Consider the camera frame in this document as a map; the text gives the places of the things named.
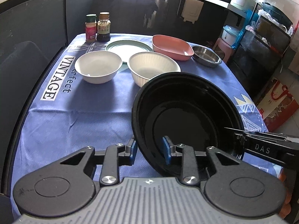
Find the person's right hand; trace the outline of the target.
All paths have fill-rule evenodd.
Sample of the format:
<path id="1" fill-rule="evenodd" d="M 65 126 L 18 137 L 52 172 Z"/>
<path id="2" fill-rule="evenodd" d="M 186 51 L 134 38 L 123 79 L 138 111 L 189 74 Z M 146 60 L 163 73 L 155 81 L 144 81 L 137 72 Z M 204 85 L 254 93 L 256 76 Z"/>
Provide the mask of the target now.
<path id="1" fill-rule="evenodd" d="M 291 201 L 291 197 L 292 197 L 292 190 L 289 189 L 289 187 L 290 187 L 289 175 L 285 168 L 281 169 L 278 179 L 283 182 L 284 187 L 286 189 L 286 198 L 284 200 L 284 204 L 279 213 L 279 216 L 282 219 L 284 219 L 284 218 L 286 218 L 286 216 L 288 216 L 291 213 L 290 201 Z"/>

